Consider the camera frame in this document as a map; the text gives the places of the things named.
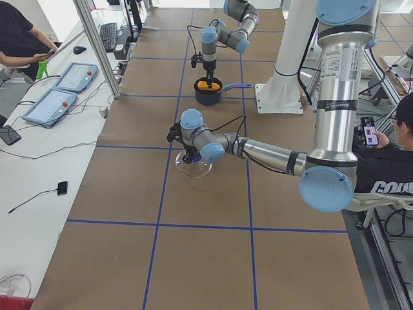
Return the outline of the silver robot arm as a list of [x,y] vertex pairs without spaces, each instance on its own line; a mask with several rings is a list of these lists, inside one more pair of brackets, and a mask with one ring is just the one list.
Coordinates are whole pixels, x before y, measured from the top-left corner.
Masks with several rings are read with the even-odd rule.
[[[361,63],[364,49],[376,38],[379,8],[379,1],[293,1],[273,76],[255,86],[258,111],[278,120],[273,143],[238,132],[218,133],[205,125],[200,111],[188,109],[168,134],[184,147],[176,157],[180,172],[202,177],[231,154],[299,176],[299,193],[315,210],[350,209],[357,181],[352,131]],[[315,112],[302,105],[297,83],[312,39],[321,48]]]
[[240,22],[237,30],[229,29],[225,22],[215,19],[201,29],[201,52],[194,58],[193,64],[201,62],[206,71],[206,85],[213,87],[216,69],[216,48],[218,43],[243,54],[249,44],[249,37],[259,24],[256,8],[248,1],[225,1],[224,13]]

